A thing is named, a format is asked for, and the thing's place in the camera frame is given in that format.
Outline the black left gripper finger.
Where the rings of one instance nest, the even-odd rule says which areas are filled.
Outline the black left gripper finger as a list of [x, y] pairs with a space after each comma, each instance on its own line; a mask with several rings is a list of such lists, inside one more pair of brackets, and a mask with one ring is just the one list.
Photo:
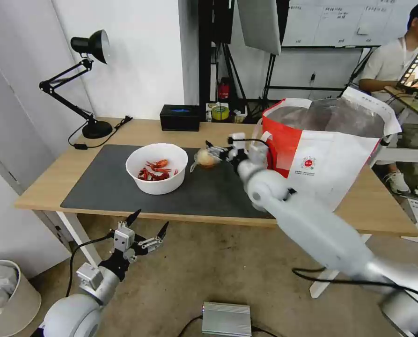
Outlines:
[[169, 226], [169, 221], [167, 221], [162, 226], [162, 228], [157, 233], [156, 237], [151, 237], [149, 239], [144, 240], [141, 244], [142, 249], [145, 249], [146, 251], [154, 251], [157, 248], [161, 247], [163, 244], [163, 240], [165, 238], [168, 226]]
[[134, 213], [130, 214], [125, 220], [119, 221], [117, 230], [120, 230], [122, 228], [130, 228], [130, 226], [134, 223], [134, 221], [137, 219], [141, 212], [142, 210], [138, 209]]

